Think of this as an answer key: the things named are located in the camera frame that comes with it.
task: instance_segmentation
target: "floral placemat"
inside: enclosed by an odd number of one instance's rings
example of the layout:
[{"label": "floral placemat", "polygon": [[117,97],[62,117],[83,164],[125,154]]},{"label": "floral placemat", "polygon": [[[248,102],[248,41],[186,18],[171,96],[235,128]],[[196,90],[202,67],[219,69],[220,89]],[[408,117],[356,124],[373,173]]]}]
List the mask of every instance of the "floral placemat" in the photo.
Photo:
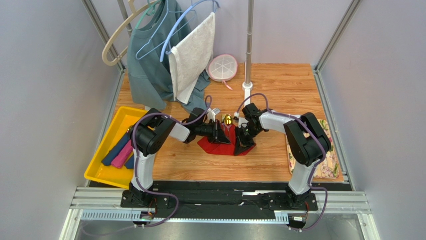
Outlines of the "floral placemat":
[{"label": "floral placemat", "polygon": [[[324,162],[322,162],[316,169],[314,178],[319,179],[337,179],[340,175],[339,172],[339,161],[337,158],[337,154],[335,152],[335,147],[332,140],[332,135],[330,133],[329,123],[326,120],[318,120],[319,124],[324,129],[325,134],[328,136],[331,142],[331,150],[327,152],[327,157]],[[287,141],[287,150],[288,150],[288,165],[290,166],[290,172],[293,174],[296,165],[296,159],[292,154],[292,150],[290,149],[289,142]]]}]

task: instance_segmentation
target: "vertical pole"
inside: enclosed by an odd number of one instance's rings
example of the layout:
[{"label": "vertical pole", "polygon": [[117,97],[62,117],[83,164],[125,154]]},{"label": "vertical pole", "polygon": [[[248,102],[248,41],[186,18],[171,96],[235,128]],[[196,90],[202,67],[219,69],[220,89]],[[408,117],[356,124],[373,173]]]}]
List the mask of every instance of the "vertical pole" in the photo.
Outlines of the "vertical pole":
[{"label": "vertical pole", "polygon": [[[117,1],[118,1],[118,6],[120,7],[121,15],[123,16],[124,21],[126,21],[129,18],[129,15],[127,14],[126,6],[124,5],[123,0],[117,0]],[[132,31],[133,31],[132,24],[129,23],[127,25],[127,33],[129,37],[132,36]]]},{"label": "vertical pole", "polygon": [[[245,54],[245,81],[242,84],[244,99],[252,94],[252,41],[253,41],[253,16],[255,11],[255,0],[248,1],[248,28],[247,28],[247,53]],[[245,102],[245,106],[250,104],[250,99]]]}]

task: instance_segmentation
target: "yellow plastic bin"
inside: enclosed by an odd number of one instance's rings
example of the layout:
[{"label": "yellow plastic bin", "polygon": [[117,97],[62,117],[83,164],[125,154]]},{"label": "yellow plastic bin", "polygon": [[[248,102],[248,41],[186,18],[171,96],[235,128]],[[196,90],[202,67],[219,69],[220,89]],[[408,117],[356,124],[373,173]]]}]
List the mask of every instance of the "yellow plastic bin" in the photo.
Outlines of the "yellow plastic bin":
[{"label": "yellow plastic bin", "polygon": [[118,109],[117,114],[112,120],[111,126],[109,126],[106,135],[103,137],[99,148],[84,174],[87,180],[122,189],[129,189],[129,183],[133,178],[133,169],[127,169],[125,166],[123,166],[122,169],[115,168],[112,165],[105,166],[102,164],[102,160],[119,142],[129,127],[133,126],[146,113],[147,111],[145,110],[126,106],[122,106]]}]

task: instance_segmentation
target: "white cloth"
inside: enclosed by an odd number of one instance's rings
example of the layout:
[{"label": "white cloth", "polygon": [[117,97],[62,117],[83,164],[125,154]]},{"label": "white cloth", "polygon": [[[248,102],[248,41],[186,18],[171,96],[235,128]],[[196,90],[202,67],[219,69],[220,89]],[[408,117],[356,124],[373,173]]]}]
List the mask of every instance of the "white cloth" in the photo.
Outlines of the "white cloth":
[{"label": "white cloth", "polygon": [[211,13],[194,31],[171,49],[169,57],[174,100],[188,104],[200,74],[213,55],[216,15]]}]

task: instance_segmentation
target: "wooden tabletop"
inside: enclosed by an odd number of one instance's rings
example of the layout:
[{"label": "wooden tabletop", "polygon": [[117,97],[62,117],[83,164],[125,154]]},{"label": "wooden tabletop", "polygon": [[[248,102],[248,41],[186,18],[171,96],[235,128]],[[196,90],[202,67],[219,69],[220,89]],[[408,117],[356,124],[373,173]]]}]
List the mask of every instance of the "wooden tabletop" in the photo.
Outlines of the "wooden tabletop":
[{"label": "wooden tabletop", "polygon": [[[311,112],[318,119],[326,119],[310,65],[253,64],[251,79],[254,84],[252,94],[265,94],[269,108],[292,115]],[[214,81],[206,88],[205,95],[213,97],[211,108],[221,110],[219,117],[222,114],[234,116],[244,100],[243,82],[244,64],[240,64],[237,75],[228,82],[234,91]],[[252,98],[252,103],[260,110],[266,108],[261,96]],[[122,106],[145,109],[143,105],[133,103],[127,75],[115,113]],[[177,102],[168,102],[162,112],[178,120],[189,116]],[[197,137],[190,144],[184,144],[169,137],[155,158],[153,178],[169,181],[289,182],[292,177],[285,134],[274,131],[259,134],[255,138],[257,146],[247,156],[207,154],[197,144],[200,139]],[[339,172],[337,179],[315,178],[314,181],[343,182],[340,167]]]}]

